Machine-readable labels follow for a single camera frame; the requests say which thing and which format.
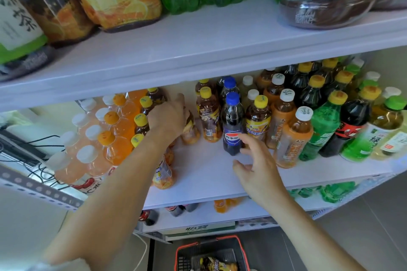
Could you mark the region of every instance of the floor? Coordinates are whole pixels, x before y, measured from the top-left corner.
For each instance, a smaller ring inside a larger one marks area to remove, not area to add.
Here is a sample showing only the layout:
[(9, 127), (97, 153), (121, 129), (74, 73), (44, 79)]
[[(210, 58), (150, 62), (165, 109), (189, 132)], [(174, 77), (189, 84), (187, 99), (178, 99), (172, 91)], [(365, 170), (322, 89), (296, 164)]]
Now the floor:
[[(368, 271), (407, 270), (407, 173), (318, 219), (318, 223)], [(306, 271), (287, 235), (278, 228), (238, 234), (251, 268)], [(153, 271), (174, 269), (176, 249), (155, 243)]]

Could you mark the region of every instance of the white bottle cap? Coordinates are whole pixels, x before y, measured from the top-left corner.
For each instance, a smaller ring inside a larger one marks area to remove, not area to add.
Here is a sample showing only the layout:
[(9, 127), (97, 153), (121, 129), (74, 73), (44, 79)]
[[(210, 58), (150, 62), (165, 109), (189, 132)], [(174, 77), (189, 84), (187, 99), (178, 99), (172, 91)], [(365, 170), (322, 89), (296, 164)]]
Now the white bottle cap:
[(374, 72), (374, 71), (369, 71), (366, 72), (364, 79), (371, 79), (373, 81), (378, 81), (380, 78), (380, 73)]
[(291, 102), (294, 100), (295, 92), (292, 89), (283, 89), (280, 94), (280, 99), (284, 102)]
[(90, 121), (89, 116), (85, 113), (77, 114), (72, 118), (72, 123), (76, 127), (84, 127)]
[(396, 88), (396, 87), (386, 87), (384, 88), (383, 92), (382, 92), (382, 97), (387, 99), (389, 97), (391, 97), (392, 95), (400, 95), (401, 94), (401, 90)]
[(280, 86), (280, 85), (284, 84), (284, 80), (285, 80), (284, 74), (277, 73), (277, 74), (273, 75), (272, 83), (274, 85)]
[(361, 67), (363, 67), (365, 62), (360, 58), (353, 58), (352, 62), (350, 64), (354, 64), (355, 66), (358, 66), (359, 68), (361, 68)]
[(296, 118), (301, 121), (311, 120), (313, 114), (313, 110), (308, 106), (300, 106), (295, 112)]
[(60, 151), (52, 155), (46, 163), (49, 169), (58, 171), (68, 166), (71, 161), (72, 159), (69, 155), (67, 155), (65, 152)]
[(254, 101), (259, 94), (260, 93), (257, 89), (250, 89), (247, 93), (247, 97), (249, 98), (249, 100)]
[(106, 104), (107, 106), (112, 106), (112, 105), (114, 105), (114, 102), (113, 102), (114, 96), (115, 96), (115, 94), (105, 95), (105, 96), (102, 98), (104, 104)]
[(108, 109), (107, 107), (104, 107), (104, 108), (99, 109), (96, 112), (95, 116), (100, 122), (105, 122), (105, 114), (107, 114), (108, 112), (110, 112), (110, 109)]
[(250, 85), (252, 85), (252, 84), (253, 84), (253, 76), (246, 75), (246, 76), (243, 78), (243, 85), (245, 85), (245, 86), (250, 86)]
[(103, 129), (100, 125), (92, 125), (86, 129), (85, 135), (89, 140), (98, 140), (98, 136), (103, 132)]
[(84, 146), (77, 153), (77, 159), (84, 164), (93, 162), (98, 156), (98, 151), (91, 145)]
[(94, 109), (96, 107), (96, 101), (94, 99), (92, 99), (92, 98), (83, 100), (81, 102), (81, 107), (85, 111), (89, 112), (89, 111), (91, 111), (92, 109)]
[(65, 132), (61, 135), (60, 140), (65, 147), (72, 146), (78, 142), (79, 135), (74, 131)]

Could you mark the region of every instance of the white shelf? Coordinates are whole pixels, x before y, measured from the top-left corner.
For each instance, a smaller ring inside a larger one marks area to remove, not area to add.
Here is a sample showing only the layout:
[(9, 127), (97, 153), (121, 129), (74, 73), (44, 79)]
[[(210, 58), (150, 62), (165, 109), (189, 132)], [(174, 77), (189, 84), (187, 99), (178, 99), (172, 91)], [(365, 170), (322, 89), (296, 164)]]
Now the white shelf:
[[(298, 204), (306, 211), (332, 208), (335, 205), (324, 202), (319, 193), (314, 193), (309, 198), (298, 197)], [(253, 200), (246, 197), (238, 206), (231, 208), (226, 213), (218, 213), (213, 208), (213, 202), (200, 203), (193, 212), (184, 211), (180, 216), (173, 217), (170, 212), (160, 209), (158, 221), (153, 226), (143, 226), (143, 232), (155, 232), (178, 227), (189, 227), (211, 223), (238, 221), (248, 218), (269, 217), (270, 215)]]
[[(244, 164), (252, 163), (248, 155), (230, 156), (223, 150), (222, 140), (217, 143), (202, 137), (194, 145), (184, 146), (180, 141), (174, 147), (172, 165), (177, 175), (175, 184), (166, 190), (150, 187), (143, 209), (208, 202), (216, 199), (246, 196), (246, 192), (232, 169), (233, 159)], [(373, 176), (393, 173), (393, 162), (366, 160), (353, 163), (340, 156), (318, 157), (313, 161), (299, 161), (296, 167), (280, 169), (288, 189), (305, 188), (345, 181), (359, 181)]]
[(287, 25), (272, 0), (205, 6), (58, 51), (50, 66), (0, 85), (0, 111), (402, 46), (406, 31), (407, 11), (309, 31)]

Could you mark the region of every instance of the pepsi bottle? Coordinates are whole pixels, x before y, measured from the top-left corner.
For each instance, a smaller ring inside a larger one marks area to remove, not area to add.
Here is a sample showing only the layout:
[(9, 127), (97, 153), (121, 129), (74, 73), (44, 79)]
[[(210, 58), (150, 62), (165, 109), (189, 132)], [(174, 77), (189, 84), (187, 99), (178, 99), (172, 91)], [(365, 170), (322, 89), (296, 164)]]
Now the pepsi bottle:
[(237, 155), (243, 146), (238, 137), (243, 133), (245, 110), (240, 104), (239, 94), (230, 92), (226, 95), (226, 103), (221, 112), (223, 125), (223, 149), (230, 155)]

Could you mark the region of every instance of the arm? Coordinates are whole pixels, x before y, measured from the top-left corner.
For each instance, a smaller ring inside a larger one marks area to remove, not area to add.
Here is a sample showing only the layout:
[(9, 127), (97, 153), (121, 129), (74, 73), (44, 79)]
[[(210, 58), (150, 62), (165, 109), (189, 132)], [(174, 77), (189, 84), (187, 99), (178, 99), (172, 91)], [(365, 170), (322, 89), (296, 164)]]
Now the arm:
[(266, 145), (246, 134), (240, 138), (250, 149), (253, 165), (234, 160), (233, 169), (252, 199), (275, 218), (290, 238), (308, 271), (365, 271), (290, 197)]
[(83, 258), (92, 270), (100, 270), (113, 259), (137, 225), (166, 148), (182, 133), (183, 107), (179, 94), (150, 112), (150, 131), (143, 141), (62, 227), (44, 261), (61, 264)]

